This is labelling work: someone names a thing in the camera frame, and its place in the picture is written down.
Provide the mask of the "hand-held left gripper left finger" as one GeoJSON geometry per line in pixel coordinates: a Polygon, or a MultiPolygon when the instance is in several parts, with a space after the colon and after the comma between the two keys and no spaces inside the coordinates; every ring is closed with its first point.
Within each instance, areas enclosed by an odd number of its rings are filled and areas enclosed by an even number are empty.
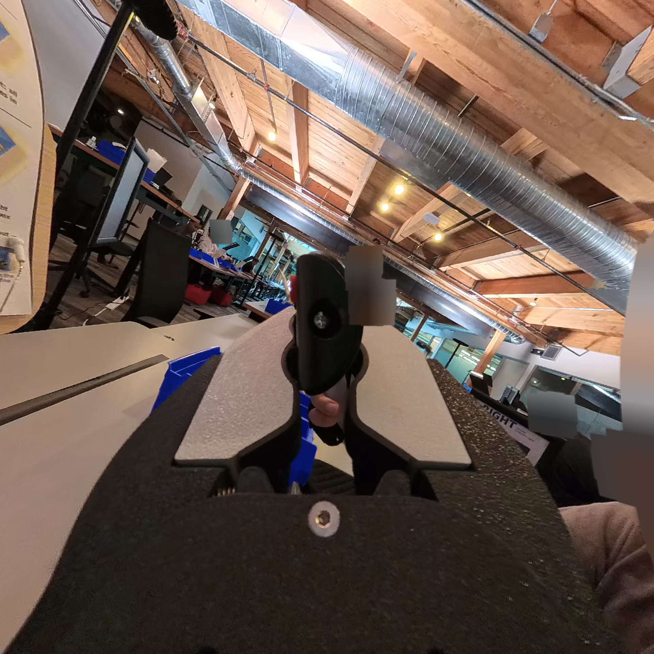
{"type": "Polygon", "coordinates": [[[250,466],[289,478],[301,446],[299,391],[286,359],[291,307],[239,337],[220,359],[174,461],[218,466],[235,476],[250,466]]]}

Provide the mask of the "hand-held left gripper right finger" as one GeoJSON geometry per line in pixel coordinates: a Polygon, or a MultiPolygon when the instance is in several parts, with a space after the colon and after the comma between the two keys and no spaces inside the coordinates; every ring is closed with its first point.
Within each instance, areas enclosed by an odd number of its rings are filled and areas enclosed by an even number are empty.
{"type": "Polygon", "coordinates": [[[361,351],[348,399],[353,428],[419,469],[470,469],[462,436],[415,344],[392,326],[365,326],[361,351]]]}

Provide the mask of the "blue plastic bin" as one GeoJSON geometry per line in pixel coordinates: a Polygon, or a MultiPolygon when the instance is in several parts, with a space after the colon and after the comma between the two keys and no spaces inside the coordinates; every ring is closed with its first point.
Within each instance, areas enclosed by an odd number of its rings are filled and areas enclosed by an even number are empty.
{"type": "MultiPolygon", "coordinates": [[[[188,389],[187,387],[189,382],[195,377],[198,377],[202,369],[207,367],[210,361],[215,361],[218,365],[224,354],[225,353],[223,353],[219,347],[212,347],[193,353],[191,355],[184,356],[182,358],[172,360],[168,364],[168,369],[166,370],[164,378],[160,384],[158,394],[151,408],[151,413],[157,411],[158,408],[163,404],[170,404],[171,400],[174,398],[174,395],[180,394],[182,390],[186,391],[188,389]]],[[[294,352],[291,352],[290,357],[287,357],[286,359],[288,372],[294,371],[294,359],[294,352]]],[[[208,383],[213,377],[215,370],[208,376],[208,381],[204,391],[202,391],[202,393],[198,394],[197,396],[198,404],[197,407],[192,411],[189,425],[193,419],[193,416],[195,415],[200,401],[205,394],[205,391],[207,390],[208,383]]],[[[275,490],[283,493],[289,493],[291,495],[299,495],[302,493],[301,486],[306,484],[307,479],[309,478],[309,474],[311,473],[316,454],[316,446],[313,444],[313,436],[311,429],[309,428],[309,421],[307,416],[307,410],[309,408],[309,397],[299,389],[298,391],[301,418],[301,446],[299,453],[291,463],[289,478],[271,478],[267,474],[275,490]]],[[[183,437],[187,429],[188,427],[183,430],[183,437]]],[[[233,479],[237,478],[237,476],[231,473],[227,468],[225,469],[233,479]]]]}

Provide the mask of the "black remote control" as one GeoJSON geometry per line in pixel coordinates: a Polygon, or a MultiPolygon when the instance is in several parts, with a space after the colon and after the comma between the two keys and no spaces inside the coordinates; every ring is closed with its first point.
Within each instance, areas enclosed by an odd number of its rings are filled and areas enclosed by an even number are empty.
{"type": "Polygon", "coordinates": [[[349,317],[344,265],[327,253],[299,257],[292,298],[298,385],[315,396],[352,372],[363,327],[349,317]]]}

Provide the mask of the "person's left hand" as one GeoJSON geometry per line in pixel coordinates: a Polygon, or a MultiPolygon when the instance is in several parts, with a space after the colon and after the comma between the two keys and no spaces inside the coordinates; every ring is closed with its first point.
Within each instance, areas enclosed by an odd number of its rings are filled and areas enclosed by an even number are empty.
{"type": "Polygon", "coordinates": [[[327,429],[339,423],[341,406],[336,400],[326,394],[318,394],[311,396],[311,406],[313,408],[309,410],[308,417],[315,427],[327,429]]]}

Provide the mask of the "framed checkered tag sign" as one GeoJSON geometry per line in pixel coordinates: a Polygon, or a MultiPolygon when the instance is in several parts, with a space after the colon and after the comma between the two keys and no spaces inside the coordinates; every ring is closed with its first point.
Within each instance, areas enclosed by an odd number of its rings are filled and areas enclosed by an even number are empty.
{"type": "Polygon", "coordinates": [[[528,461],[536,467],[550,447],[550,442],[543,436],[532,432],[511,416],[503,413],[503,411],[488,404],[486,401],[480,400],[480,402],[486,412],[516,441],[528,461]]]}

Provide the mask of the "black textured mat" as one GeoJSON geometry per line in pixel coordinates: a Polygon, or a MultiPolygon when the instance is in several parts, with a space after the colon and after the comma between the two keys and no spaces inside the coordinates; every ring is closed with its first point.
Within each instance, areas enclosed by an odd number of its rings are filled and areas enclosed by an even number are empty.
{"type": "Polygon", "coordinates": [[[355,495],[354,478],[329,463],[315,460],[306,484],[305,495],[355,495]]]}

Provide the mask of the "black office chair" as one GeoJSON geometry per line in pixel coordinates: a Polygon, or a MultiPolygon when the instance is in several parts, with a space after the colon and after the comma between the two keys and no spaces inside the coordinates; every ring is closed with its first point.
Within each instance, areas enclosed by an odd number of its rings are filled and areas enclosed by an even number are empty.
{"type": "Polygon", "coordinates": [[[188,286],[192,241],[150,222],[144,234],[134,298],[121,321],[149,328],[165,326],[181,310],[188,286]]]}

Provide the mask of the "wooden background desk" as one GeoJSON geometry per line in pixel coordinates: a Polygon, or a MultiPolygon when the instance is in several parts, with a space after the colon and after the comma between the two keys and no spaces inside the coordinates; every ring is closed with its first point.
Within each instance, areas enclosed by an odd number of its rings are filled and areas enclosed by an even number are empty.
{"type": "MultiPolygon", "coordinates": [[[[116,176],[117,171],[120,168],[117,163],[105,158],[99,152],[88,147],[86,144],[79,140],[75,141],[72,153],[75,156],[82,156],[86,159],[93,159],[95,166],[111,168],[112,176],[116,176]]],[[[164,195],[159,190],[155,189],[153,185],[147,184],[144,179],[141,181],[141,188],[137,192],[135,198],[143,204],[153,208],[155,211],[158,211],[170,218],[177,219],[184,216],[192,221],[196,226],[200,225],[200,221],[196,217],[191,215],[188,211],[184,210],[181,205],[176,203],[174,200],[164,195]]]]}

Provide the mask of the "person's taupe shirt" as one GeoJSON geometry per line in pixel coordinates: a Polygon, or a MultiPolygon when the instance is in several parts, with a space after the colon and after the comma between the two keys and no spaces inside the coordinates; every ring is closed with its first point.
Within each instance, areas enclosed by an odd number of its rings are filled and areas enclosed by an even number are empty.
{"type": "Polygon", "coordinates": [[[609,625],[629,653],[652,653],[653,562],[636,508],[603,502],[559,512],[609,625]]]}

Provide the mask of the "blue bin on wooden desk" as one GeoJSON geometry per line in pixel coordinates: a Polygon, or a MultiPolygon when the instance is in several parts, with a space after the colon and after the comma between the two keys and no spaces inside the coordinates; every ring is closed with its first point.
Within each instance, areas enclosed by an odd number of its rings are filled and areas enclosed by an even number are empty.
{"type": "MultiPolygon", "coordinates": [[[[110,143],[106,140],[101,140],[97,142],[97,151],[100,156],[108,159],[112,163],[120,166],[127,152],[127,146],[124,146],[120,143],[110,143]]],[[[153,172],[148,166],[144,173],[143,180],[146,184],[152,184],[154,181],[155,172],[153,172]]]]}

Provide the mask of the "instruction poster board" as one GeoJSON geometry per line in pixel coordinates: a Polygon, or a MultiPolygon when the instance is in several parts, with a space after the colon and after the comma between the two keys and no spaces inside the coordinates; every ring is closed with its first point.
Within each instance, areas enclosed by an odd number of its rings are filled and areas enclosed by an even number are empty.
{"type": "Polygon", "coordinates": [[[1,2],[1,334],[26,325],[46,289],[56,148],[23,1],[1,2]]]}

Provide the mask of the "black rectangular ceiling duct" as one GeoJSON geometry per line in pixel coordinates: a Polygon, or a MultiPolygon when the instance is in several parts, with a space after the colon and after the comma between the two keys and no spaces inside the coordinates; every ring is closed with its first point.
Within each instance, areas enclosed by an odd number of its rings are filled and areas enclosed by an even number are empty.
{"type": "MultiPolygon", "coordinates": [[[[256,207],[266,210],[286,225],[318,241],[335,252],[338,257],[343,259],[351,247],[371,245],[349,230],[344,222],[334,222],[312,208],[304,207],[253,173],[247,171],[243,176],[254,185],[254,189],[249,192],[249,200],[256,207]]],[[[406,265],[387,249],[383,249],[382,276],[385,279],[395,280],[398,291],[472,333],[486,337],[499,330],[511,343],[520,345],[525,342],[524,337],[514,330],[503,326],[497,320],[470,307],[451,292],[437,286],[435,282],[422,275],[415,266],[406,265]]]]}

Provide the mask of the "large silver air duct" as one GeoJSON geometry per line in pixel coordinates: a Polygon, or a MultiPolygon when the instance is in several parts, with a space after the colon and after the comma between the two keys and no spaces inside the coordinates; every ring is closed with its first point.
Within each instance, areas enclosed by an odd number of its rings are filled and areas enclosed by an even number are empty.
{"type": "Polygon", "coordinates": [[[626,314],[638,242],[527,162],[290,1],[181,4],[390,141],[392,161],[421,183],[453,183],[592,275],[596,297],[626,314]]]}

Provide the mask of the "thin silver air duct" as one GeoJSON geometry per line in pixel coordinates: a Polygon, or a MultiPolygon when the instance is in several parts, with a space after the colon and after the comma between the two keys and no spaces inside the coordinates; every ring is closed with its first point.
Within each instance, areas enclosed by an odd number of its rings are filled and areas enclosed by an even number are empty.
{"type": "MultiPolygon", "coordinates": [[[[161,37],[154,35],[154,33],[151,32],[151,30],[149,30],[148,28],[144,27],[141,22],[137,21],[136,23],[133,23],[132,26],[135,29],[135,31],[141,37],[143,37],[143,39],[147,42],[148,47],[151,49],[151,52],[154,54],[154,57],[159,62],[161,68],[171,77],[173,82],[173,93],[175,94],[178,102],[182,105],[183,110],[186,113],[186,116],[191,119],[193,125],[199,128],[200,135],[207,141],[209,148],[215,154],[214,159],[210,159],[206,155],[201,155],[205,167],[208,168],[211,173],[213,173],[214,169],[211,166],[212,165],[219,166],[223,169],[229,170],[231,173],[234,173],[238,177],[251,183],[251,181],[249,181],[243,176],[245,172],[250,172],[271,184],[270,180],[268,180],[265,176],[261,176],[256,171],[252,170],[247,166],[247,164],[249,163],[249,159],[242,159],[234,154],[234,152],[230,148],[230,145],[228,143],[222,125],[218,121],[217,117],[215,116],[215,113],[211,109],[203,109],[203,110],[198,109],[198,104],[194,100],[194,95],[193,95],[195,90],[191,86],[190,81],[187,78],[186,73],[182,68],[181,63],[178,60],[170,42],[165,39],[162,39],[161,37]]],[[[271,185],[274,186],[276,189],[284,192],[283,188],[277,188],[274,184],[271,185]]],[[[349,230],[362,237],[365,241],[371,243],[371,245],[368,246],[373,245],[372,238],[370,238],[369,234],[359,233],[358,230],[356,229],[352,230],[351,228],[352,226],[349,225],[347,221],[342,220],[341,218],[329,217],[325,215],[322,210],[317,211],[317,213],[320,213],[323,217],[326,217],[331,221],[344,222],[344,224],[349,228],[349,230]]],[[[403,257],[391,251],[388,248],[388,246],[383,245],[382,251],[383,249],[387,249],[391,253],[398,256],[401,259],[401,261],[403,261],[406,265],[415,266],[418,269],[418,267],[412,264],[411,262],[404,261],[403,257]]],[[[457,295],[454,296],[457,297],[458,299],[461,299],[464,303],[466,303],[462,298],[458,297],[457,295]]],[[[548,339],[546,335],[531,330],[526,324],[518,323],[518,324],[509,325],[508,324],[509,318],[514,318],[514,315],[509,315],[505,311],[501,311],[500,320],[497,321],[501,323],[503,326],[510,328],[511,330],[514,330],[516,333],[524,337],[525,339],[524,343],[530,342],[532,347],[538,346],[541,348],[545,348],[545,346],[548,343],[552,342],[551,339],[548,339]]]]}

